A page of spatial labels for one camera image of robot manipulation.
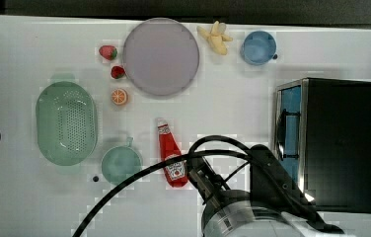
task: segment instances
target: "bottle label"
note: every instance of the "bottle label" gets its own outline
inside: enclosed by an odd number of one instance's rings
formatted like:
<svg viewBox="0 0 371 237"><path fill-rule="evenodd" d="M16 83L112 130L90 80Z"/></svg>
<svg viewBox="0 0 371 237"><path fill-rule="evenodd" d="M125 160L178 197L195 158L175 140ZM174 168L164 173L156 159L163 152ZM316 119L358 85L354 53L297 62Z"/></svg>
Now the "bottle label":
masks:
<svg viewBox="0 0 371 237"><path fill-rule="evenodd" d="M170 134L170 128L167 125L159 126L158 127L158 132L163 135L163 134Z"/></svg>
<svg viewBox="0 0 371 237"><path fill-rule="evenodd" d="M177 156L179 155L170 155L167 157L167 160ZM186 175L186 169L183 162L174 163L170 166L167 166L166 169L172 181L180 179Z"/></svg>

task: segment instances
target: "orange slice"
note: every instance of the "orange slice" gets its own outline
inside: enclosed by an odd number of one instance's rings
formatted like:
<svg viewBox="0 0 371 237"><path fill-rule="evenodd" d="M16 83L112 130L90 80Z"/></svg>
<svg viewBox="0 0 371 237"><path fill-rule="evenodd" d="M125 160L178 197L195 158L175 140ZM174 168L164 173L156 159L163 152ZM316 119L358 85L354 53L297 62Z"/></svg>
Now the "orange slice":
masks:
<svg viewBox="0 0 371 237"><path fill-rule="evenodd" d="M116 89L111 93L111 100L118 106L127 103L127 92L123 89Z"/></svg>

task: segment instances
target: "black cable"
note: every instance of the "black cable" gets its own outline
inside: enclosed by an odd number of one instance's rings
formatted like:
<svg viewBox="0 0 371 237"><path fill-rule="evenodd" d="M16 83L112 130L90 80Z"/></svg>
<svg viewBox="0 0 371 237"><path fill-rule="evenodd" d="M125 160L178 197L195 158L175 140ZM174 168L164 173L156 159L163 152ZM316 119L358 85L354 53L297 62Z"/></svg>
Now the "black cable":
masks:
<svg viewBox="0 0 371 237"><path fill-rule="evenodd" d="M243 150L247 154L243 154L236 151L231 150L204 150L204 151L197 151L195 152L195 149L200 146L201 144L207 142L207 141L223 141L227 142L229 144L233 144L237 147L239 147L241 150ZM211 156L211 155L223 155L223 156L232 156L237 157L243 160L246 160L247 162L250 162L254 166L259 166L263 169L263 165L260 161L254 159L252 156L250 149L246 147L241 142L234 140L229 137L225 136L219 136L219 135L213 135L213 136L207 136L203 137L199 140L197 140L191 149L188 151L188 154L181 155L178 157L174 157L165 161L162 161L158 164L155 164L153 166L148 167L145 170L142 170L135 175L129 177L122 183L120 183L118 186L114 187L108 194L106 194L94 207L93 209L87 214L87 216L84 218L84 220L81 222L81 224L78 226L77 230L75 231L73 237L79 237L81 236L82 232L87 228L88 224L91 222L91 220L96 216L96 214L100 211L103 206L106 205L107 202L109 202L115 195L117 195L121 190L123 190L125 187L129 186L133 182L137 181L138 179L147 176L159 169L165 168L167 166L170 166L172 164L178 163L178 162L184 162L192 159L202 158L203 156ZM268 172L265 172L269 179L272 181L272 184L278 189L278 192L282 195L282 197L286 200L286 202L293 208L296 209L294 204L292 203L289 196L285 193L285 191L276 183L276 181L271 177L271 175Z"/></svg>
<svg viewBox="0 0 371 237"><path fill-rule="evenodd" d="M236 173L238 173L240 170L244 169L244 167L246 167L248 164L250 164L249 161L245 162L244 164L242 164L240 167L238 167L234 172L232 172L228 178L225 179L225 182L228 182L228 180L230 180Z"/></svg>
<svg viewBox="0 0 371 237"><path fill-rule="evenodd" d="M211 156L211 155L225 155L225 156L233 156L237 158L241 158L247 161L250 161L251 158L245 154L236 152L236 151L230 151L230 150L205 150L205 151L198 151L193 152L192 156L189 154L177 156L165 161L162 161L158 164L155 164L153 166L148 167L145 170L142 170L135 175L129 177L125 181L121 182L118 186L114 187L108 194L106 194L94 207L90 210L90 212L87 214L87 216L84 218L84 220L81 222L81 224L78 226L77 230L75 231L73 237L79 237L81 236L82 232L87 228L88 224L91 222L91 220L96 216L96 214L100 211L103 206L106 205L109 200L111 200L115 195L117 195L121 190L123 190L125 187L129 186L133 182L137 181L138 179L147 176L159 169L165 168L167 166L170 166L172 164L183 162L185 160L191 160L196 158L201 158L202 156Z"/></svg>

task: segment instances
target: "bottle cap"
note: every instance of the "bottle cap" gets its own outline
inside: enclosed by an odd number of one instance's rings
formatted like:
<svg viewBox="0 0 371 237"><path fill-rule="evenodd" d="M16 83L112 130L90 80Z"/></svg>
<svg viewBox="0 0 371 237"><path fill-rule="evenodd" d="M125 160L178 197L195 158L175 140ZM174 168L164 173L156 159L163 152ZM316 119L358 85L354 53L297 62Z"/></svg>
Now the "bottle cap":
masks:
<svg viewBox="0 0 371 237"><path fill-rule="evenodd" d="M167 121L163 118L157 118L158 126L167 125Z"/></svg>

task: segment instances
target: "microwave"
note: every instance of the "microwave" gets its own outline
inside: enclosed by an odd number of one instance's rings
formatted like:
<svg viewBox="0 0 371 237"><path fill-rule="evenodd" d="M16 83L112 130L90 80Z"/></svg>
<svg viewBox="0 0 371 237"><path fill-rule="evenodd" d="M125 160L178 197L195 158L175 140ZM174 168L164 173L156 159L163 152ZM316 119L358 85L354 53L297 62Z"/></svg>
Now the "microwave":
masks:
<svg viewBox="0 0 371 237"><path fill-rule="evenodd" d="M319 211L371 213L371 82L276 88L272 150Z"/></svg>

